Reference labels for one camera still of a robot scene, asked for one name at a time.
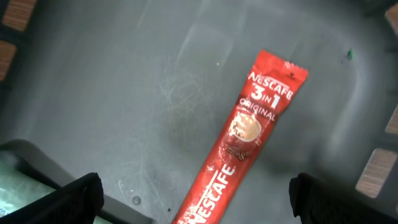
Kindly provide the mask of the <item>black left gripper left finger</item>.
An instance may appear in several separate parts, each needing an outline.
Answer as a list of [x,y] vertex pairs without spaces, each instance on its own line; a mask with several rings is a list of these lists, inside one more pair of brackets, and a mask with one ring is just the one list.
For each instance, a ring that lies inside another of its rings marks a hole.
[[1,224],[91,224],[103,205],[101,179],[92,172],[2,217]]

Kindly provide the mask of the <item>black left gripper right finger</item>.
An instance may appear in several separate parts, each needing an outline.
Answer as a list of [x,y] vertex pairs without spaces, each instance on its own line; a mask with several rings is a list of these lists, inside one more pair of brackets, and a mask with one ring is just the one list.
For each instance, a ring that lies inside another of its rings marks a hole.
[[294,217],[302,224],[397,224],[397,219],[306,173],[289,182]]

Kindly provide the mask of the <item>red Nescafe coffee stick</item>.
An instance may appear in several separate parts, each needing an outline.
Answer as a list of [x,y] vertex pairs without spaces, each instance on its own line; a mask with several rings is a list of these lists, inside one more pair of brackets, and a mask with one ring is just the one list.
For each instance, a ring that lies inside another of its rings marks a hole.
[[261,50],[174,223],[219,223],[308,70]]

